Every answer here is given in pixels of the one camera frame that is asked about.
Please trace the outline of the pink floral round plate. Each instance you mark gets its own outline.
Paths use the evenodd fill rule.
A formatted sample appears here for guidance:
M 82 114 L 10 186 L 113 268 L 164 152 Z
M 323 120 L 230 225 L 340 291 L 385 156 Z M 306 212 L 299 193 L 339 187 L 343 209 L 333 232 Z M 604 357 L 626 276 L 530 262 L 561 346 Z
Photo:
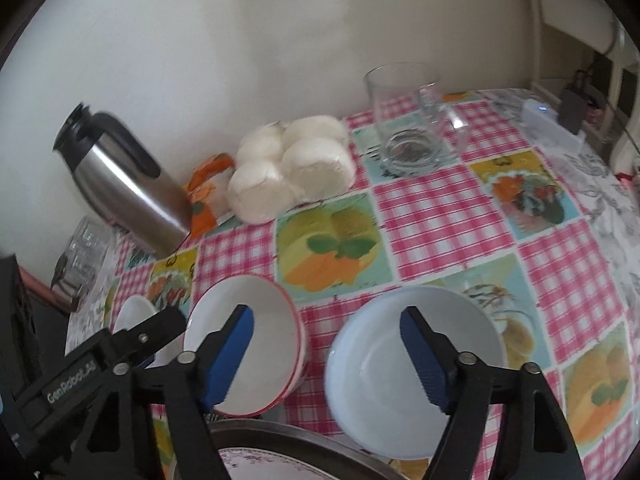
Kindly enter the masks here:
M 259 448 L 219 451 L 232 480 L 333 480 L 326 472 L 296 458 Z

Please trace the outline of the white angular bowl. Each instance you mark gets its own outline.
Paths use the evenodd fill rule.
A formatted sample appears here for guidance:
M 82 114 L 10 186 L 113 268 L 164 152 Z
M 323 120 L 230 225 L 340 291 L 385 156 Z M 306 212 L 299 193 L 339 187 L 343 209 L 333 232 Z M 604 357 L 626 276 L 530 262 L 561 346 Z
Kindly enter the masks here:
M 113 334 L 131 344 L 131 362 L 139 368 L 171 363 L 183 350 L 186 318 L 177 308 L 156 310 L 143 296 L 129 297 L 120 308 Z

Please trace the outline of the strawberry pattern bowl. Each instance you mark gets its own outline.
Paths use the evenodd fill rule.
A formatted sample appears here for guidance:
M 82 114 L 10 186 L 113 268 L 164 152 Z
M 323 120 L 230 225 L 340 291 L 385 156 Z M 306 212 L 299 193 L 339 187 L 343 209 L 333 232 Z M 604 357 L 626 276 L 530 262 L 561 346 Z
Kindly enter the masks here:
M 288 293 L 255 274 L 224 278 L 192 309 L 183 348 L 196 350 L 219 330 L 239 304 L 254 314 L 254 335 L 224 402 L 216 411 L 229 417 L 253 417 L 271 410 L 302 381 L 308 360 L 308 335 Z

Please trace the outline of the large stainless steel pan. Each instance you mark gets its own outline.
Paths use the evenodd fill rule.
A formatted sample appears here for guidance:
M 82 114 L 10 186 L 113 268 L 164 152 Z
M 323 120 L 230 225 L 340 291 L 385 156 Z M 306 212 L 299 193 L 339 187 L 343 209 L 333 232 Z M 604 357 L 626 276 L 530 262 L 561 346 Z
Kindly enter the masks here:
M 330 438 L 268 420 L 235 418 L 209 424 L 196 418 L 168 422 L 179 479 L 231 479 L 219 451 L 259 448 L 296 458 L 334 479 L 400 479 L 386 463 Z

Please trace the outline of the upturned drinking glass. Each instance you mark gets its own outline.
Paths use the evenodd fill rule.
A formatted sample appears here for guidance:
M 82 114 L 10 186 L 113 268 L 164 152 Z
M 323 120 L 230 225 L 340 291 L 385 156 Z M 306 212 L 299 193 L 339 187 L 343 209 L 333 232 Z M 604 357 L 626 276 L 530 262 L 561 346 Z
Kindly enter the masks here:
M 114 240 L 115 232 L 102 220 L 84 217 L 65 248 L 67 266 L 81 281 L 95 278 Z

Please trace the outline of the light blue small bowl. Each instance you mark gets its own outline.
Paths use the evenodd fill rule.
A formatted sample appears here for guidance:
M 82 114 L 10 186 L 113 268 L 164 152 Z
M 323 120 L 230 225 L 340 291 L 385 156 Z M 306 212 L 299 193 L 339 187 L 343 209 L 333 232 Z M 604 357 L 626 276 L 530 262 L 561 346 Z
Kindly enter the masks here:
M 360 448 L 393 460 L 433 456 L 448 422 L 427 400 L 399 322 L 416 306 L 436 332 L 489 365 L 506 364 L 494 324 L 474 302 L 436 286 L 406 286 L 368 301 L 335 337 L 324 373 L 333 419 Z

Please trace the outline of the stainless steel thermos jug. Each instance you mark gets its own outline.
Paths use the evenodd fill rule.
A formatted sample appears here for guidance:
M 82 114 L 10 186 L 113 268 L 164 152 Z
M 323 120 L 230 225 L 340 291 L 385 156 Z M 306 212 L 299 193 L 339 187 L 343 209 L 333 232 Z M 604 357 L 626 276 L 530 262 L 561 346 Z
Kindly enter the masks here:
M 117 117 L 78 104 L 53 151 L 91 208 L 147 252 L 167 258 L 189 238 L 188 194 Z

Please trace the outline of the checked picture tablecloth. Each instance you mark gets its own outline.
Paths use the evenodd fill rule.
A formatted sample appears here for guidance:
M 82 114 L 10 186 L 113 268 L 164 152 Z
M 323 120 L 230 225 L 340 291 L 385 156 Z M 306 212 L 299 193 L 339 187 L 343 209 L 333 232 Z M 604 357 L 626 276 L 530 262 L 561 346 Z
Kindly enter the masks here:
M 524 99 L 492 90 L 454 104 L 469 145 L 427 177 L 383 174 L 361 113 L 347 119 L 349 194 L 263 226 L 230 222 L 160 261 L 120 238 L 107 291 L 72 317 L 67 347 L 113 326 L 132 296 L 189 309 L 225 278 L 261 275 L 298 307 L 310 351 L 267 414 L 343 440 L 323 388 L 334 337 L 382 292 L 438 285 L 491 318 L 510 365 L 542 367 L 587 477 L 615 477 L 639 439 L 639 209 L 590 148 L 567 153 L 526 129 Z

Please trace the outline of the orange snack packet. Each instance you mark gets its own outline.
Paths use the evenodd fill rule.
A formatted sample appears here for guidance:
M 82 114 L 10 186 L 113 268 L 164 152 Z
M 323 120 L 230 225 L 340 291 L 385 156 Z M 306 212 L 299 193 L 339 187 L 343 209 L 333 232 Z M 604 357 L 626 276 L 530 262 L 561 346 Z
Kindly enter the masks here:
M 192 237 L 213 231 L 232 218 L 227 190 L 233 173 L 234 160 L 227 153 L 210 156 L 193 169 L 183 187 L 192 206 Z

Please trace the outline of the white power strip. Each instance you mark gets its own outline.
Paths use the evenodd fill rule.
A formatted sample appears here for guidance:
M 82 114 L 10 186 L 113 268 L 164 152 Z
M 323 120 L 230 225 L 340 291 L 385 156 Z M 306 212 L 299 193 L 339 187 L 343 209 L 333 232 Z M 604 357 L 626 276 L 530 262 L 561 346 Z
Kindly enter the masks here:
M 586 143 L 586 134 L 570 130 L 558 123 L 558 113 L 548 104 L 535 99 L 523 103 L 521 120 L 544 145 L 560 148 L 570 154 L 579 154 Z

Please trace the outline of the clear glass mug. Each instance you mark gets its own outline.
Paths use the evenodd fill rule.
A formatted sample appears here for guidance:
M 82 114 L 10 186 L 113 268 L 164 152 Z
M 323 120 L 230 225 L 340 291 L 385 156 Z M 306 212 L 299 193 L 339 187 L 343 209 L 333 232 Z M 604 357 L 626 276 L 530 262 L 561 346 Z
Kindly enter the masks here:
M 420 62 L 384 64 L 364 75 L 381 166 L 394 176 L 425 176 L 462 156 L 466 121 L 445 102 L 439 73 Z

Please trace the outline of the black power adapter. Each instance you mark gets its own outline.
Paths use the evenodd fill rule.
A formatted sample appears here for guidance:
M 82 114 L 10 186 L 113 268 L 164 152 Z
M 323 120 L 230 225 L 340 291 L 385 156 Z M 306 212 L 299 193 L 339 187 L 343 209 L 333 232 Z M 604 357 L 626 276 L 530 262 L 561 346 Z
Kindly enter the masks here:
M 576 70 L 573 78 L 560 95 L 558 124 L 573 134 L 577 134 L 587 116 L 588 96 L 586 93 L 587 72 Z

